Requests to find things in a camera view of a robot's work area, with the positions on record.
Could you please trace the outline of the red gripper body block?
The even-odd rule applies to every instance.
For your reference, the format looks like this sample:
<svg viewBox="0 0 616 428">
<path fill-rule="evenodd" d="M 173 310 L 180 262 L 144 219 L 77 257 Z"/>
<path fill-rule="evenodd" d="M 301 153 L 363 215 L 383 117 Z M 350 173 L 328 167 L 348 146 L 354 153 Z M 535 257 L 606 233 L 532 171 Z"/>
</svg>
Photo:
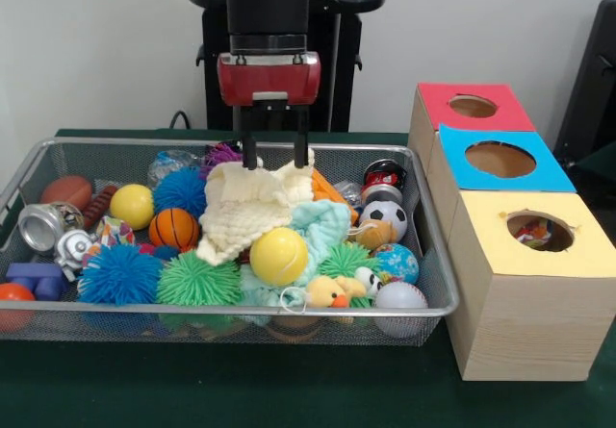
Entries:
<svg viewBox="0 0 616 428">
<path fill-rule="evenodd" d="M 221 98 L 228 106 L 249 107 L 255 102 L 285 101 L 290 106 L 312 105 L 321 83 L 321 61 L 316 52 L 289 55 L 218 56 Z"/>
</svg>

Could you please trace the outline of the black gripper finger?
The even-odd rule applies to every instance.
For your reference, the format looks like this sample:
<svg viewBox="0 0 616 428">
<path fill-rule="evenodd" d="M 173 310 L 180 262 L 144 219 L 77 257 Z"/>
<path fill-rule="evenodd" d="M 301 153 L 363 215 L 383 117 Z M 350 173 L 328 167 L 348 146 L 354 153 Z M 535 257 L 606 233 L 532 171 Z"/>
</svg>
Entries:
<svg viewBox="0 0 616 428">
<path fill-rule="evenodd" d="M 254 115 L 249 107 L 240 107 L 240 127 L 243 145 L 243 166 L 257 167 L 256 142 L 252 136 Z"/>
<path fill-rule="evenodd" d="M 309 164 L 308 159 L 308 133 L 309 108 L 306 106 L 294 107 L 297 119 L 297 136 L 295 138 L 295 167 L 303 168 Z"/>
</svg>

